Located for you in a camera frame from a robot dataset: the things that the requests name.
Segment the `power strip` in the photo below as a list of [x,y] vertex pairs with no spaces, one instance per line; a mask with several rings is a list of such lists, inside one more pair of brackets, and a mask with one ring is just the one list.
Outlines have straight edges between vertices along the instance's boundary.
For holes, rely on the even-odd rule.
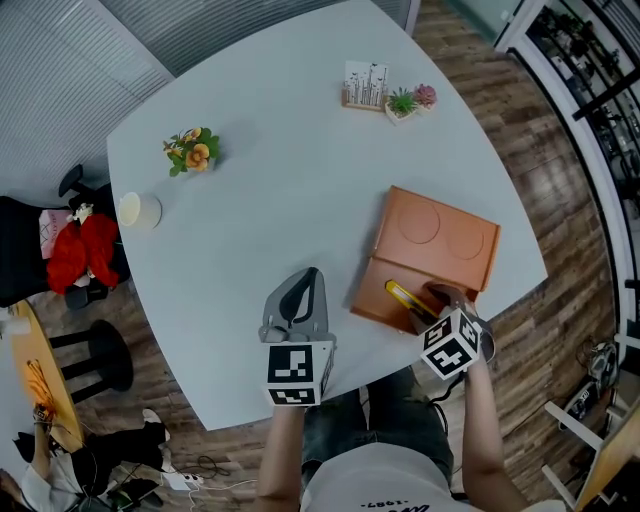
[[197,491],[200,485],[204,485],[204,479],[200,475],[191,473],[175,471],[174,473],[162,473],[162,477],[175,491]]

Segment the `succulent plant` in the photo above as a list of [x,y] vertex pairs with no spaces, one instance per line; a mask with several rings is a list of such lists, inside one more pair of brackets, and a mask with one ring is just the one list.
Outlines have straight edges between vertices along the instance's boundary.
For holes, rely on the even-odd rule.
[[431,107],[437,101],[436,90],[430,85],[420,84],[413,91],[413,99],[423,107]]
[[411,114],[416,107],[416,100],[413,98],[413,93],[408,89],[400,87],[397,92],[394,92],[389,96],[389,108],[399,117],[405,117]]

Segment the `black stool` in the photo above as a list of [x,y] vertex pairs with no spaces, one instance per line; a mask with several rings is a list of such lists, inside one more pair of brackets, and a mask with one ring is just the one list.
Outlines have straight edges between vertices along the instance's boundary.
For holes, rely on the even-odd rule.
[[133,383],[131,355],[120,333],[109,322],[97,320],[87,331],[49,338],[52,348],[67,347],[83,341],[89,343],[91,358],[65,366],[61,369],[62,376],[64,380],[71,380],[95,370],[102,380],[71,393],[73,403],[82,402],[109,388],[127,391]]
[[81,288],[71,285],[64,294],[64,302],[72,310],[82,309],[91,304],[94,300],[106,299],[109,288],[97,279],[92,279],[88,286]]

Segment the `orange object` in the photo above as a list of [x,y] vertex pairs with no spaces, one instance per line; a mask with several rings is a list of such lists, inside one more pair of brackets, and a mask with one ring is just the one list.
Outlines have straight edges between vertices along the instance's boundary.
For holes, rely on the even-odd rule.
[[40,405],[51,414],[56,411],[53,395],[37,359],[30,359],[24,367],[25,379],[34,399],[34,405]]
[[427,284],[445,282],[472,302],[483,291],[500,226],[438,201],[391,187],[369,264],[351,312],[416,334],[408,310],[385,289],[393,280],[440,313]]
[[31,371],[27,371],[26,366],[27,361],[38,361],[42,376],[44,376],[47,388],[53,397],[55,423],[58,425],[51,430],[51,436],[65,450],[73,453],[82,448],[84,431],[65,379],[53,354],[53,348],[29,303],[23,300],[18,302],[15,307],[18,316],[27,318],[31,325],[31,331],[28,334],[11,335],[15,367],[18,369],[27,395],[35,402],[35,394],[29,385]]

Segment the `white t-shirt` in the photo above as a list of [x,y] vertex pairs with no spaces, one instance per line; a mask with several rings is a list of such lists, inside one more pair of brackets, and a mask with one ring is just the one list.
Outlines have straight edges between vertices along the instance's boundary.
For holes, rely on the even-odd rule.
[[[302,497],[302,512],[472,512],[453,500],[447,481],[428,457],[408,448],[372,443],[325,462]],[[545,501],[527,512],[565,512]]]
[[36,512],[64,512],[78,501],[78,494],[83,494],[68,453],[51,458],[46,480],[29,466],[21,487],[26,507]]

